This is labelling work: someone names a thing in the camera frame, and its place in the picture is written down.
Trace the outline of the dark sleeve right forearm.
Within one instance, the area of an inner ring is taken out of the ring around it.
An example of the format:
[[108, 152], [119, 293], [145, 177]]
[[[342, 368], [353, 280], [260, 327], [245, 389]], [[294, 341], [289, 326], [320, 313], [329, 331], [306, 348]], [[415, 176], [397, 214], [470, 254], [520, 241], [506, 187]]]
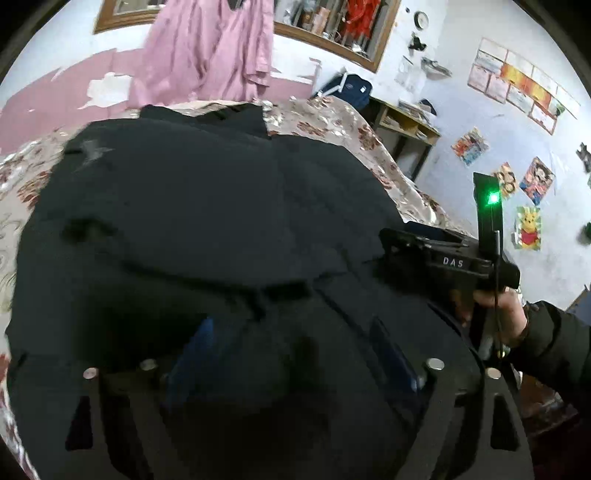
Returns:
[[509, 359], [555, 390], [579, 412], [590, 412], [590, 326], [539, 301], [525, 307], [527, 325]]

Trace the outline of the person right hand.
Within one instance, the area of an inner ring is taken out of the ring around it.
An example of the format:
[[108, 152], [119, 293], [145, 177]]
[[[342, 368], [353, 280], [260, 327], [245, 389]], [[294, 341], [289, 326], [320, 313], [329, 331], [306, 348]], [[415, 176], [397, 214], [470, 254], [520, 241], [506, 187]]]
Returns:
[[497, 312], [500, 327], [500, 341], [510, 347], [515, 346], [528, 326], [528, 319], [515, 290], [505, 289], [500, 293], [475, 290], [472, 293], [453, 290], [452, 298], [457, 313], [465, 325], [471, 324], [476, 306]]

